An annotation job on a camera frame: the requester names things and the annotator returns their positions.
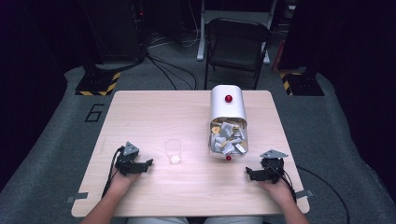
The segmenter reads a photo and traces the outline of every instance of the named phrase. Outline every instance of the red knob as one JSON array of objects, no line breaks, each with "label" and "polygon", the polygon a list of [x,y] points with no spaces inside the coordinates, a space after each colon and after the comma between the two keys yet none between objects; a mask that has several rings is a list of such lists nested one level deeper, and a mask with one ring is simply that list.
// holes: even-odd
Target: red knob
[{"label": "red knob", "polygon": [[233,100],[233,97],[231,95],[225,96],[225,102],[230,103],[232,100]]}]

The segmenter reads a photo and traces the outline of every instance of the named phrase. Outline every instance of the white bin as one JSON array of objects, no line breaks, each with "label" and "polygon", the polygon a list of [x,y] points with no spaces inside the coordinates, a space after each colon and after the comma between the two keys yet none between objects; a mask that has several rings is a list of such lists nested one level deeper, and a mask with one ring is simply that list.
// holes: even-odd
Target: white bin
[{"label": "white bin", "polygon": [[210,114],[210,155],[227,161],[245,156],[248,153],[248,124],[241,89],[232,85],[213,88]]}]

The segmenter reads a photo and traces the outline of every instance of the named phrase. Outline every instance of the person's left hand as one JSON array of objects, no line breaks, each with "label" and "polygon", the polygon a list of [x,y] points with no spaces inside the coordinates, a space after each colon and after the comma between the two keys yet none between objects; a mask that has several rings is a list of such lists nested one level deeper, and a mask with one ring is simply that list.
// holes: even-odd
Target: person's left hand
[{"label": "person's left hand", "polygon": [[116,167],[114,167],[112,175],[114,175],[114,177],[111,180],[110,188],[106,194],[110,194],[117,198],[122,198],[136,179],[141,176],[141,174],[127,176],[122,175],[118,172]]}]

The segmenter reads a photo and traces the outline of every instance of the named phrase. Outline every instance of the gray floor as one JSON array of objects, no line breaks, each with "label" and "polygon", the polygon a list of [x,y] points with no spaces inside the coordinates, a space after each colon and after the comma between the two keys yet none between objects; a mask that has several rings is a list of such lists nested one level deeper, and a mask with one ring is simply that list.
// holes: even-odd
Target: gray floor
[{"label": "gray floor", "polygon": [[[270,48],[274,59],[279,39]],[[198,43],[191,47],[165,44],[148,52],[192,71],[204,86],[205,63],[196,61]],[[173,70],[193,85],[193,78]],[[113,94],[76,96],[75,87],[83,76],[76,68],[65,74],[68,88],[64,99],[36,142],[29,156],[0,194],[0,223],[77,223],[71,216],[68,196],[78,192],[85,169],[101,130]],[[190,87],[169,75],[178,90]],[[296,164],[329,182],[346,202],[350,223],[396,223],[396,206],[377,179],[375,172],[361,160],[349,136],[346,118],[333,92],[332,84],[318,75],[325,96],[288,96],[279,74],[265,65],[259,90],[273,94],[276,107]],[[172,90],[173,86],[149,60],[120,75],[115,91]],[[103,111],[98,122],[84,122],[94,104]],[[315,196],[306,214],[312,223],[347,223],[344,206],[334,192],[315,176],[299,170],[306,189]],[[113,218],[123,223],[125,218]],[[265,217],[271,223],[284,223],[282,216]]]}]

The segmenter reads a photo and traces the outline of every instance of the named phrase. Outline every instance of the light wood surface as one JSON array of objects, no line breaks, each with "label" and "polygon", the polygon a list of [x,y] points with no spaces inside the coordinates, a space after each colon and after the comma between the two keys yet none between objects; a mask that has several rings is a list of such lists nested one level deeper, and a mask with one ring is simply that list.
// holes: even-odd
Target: light wood surface
[{"label": "light wood surface", "polygon": [[[98,137],[72,214],[85,217],[100,201],[111,159],[127,141],[140,148],[136,161],[154,159],[121,201],[117,217],[256,216],[280,213],[267,192],[250,181],[245,167],[261,169],[260,155],[275,149],[289,156],[285,171],[303,189],[269,91],[243,91],[248,153],[226,161],[209,155],[210,91],[118,91]],[[184,144],[182,163],[171,165],[166,140]],[[306,213],[306,198],[298,200]]]}]

